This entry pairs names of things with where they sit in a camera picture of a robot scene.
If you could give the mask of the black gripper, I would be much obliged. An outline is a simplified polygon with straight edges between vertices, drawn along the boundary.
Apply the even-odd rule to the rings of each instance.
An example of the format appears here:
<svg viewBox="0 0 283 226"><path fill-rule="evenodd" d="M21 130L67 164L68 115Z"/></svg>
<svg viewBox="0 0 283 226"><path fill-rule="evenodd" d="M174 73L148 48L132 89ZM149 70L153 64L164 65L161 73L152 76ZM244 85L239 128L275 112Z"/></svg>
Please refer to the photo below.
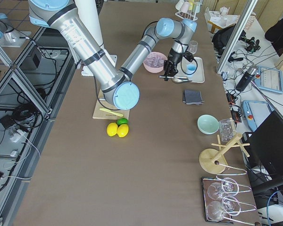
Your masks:
<svg viewBox="0 0 283 226"><path fill-rule="evenodd" d="M169 51L169 54L167 56L167 60L164 61L164 81L168 81L168 76L174 77L177 75L178 70L177 70L177 65L181 62L182 60L182 53L178 53L175 50Z"/></svg>

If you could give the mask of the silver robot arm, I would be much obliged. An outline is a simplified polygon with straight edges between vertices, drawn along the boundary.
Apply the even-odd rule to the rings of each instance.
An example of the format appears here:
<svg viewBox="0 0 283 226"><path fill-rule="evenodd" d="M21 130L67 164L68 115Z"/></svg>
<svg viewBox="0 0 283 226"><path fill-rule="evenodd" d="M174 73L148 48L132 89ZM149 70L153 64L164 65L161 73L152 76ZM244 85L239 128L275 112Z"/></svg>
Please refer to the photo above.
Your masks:
<svg viewBox="0 0 283 226"><path fill-rule="evenodd" d="M30 0L30 21L58 30L85 66L100 82L105 100L121 110L132 109L139 100L138 87L131 81L148 54L163 39L174 43L164 62L164 80L178 73L177 65L186 54L197 23L190 19L161 18L145 29L136 48L117 70L104 49L98 11L93 0Z"/></svg>

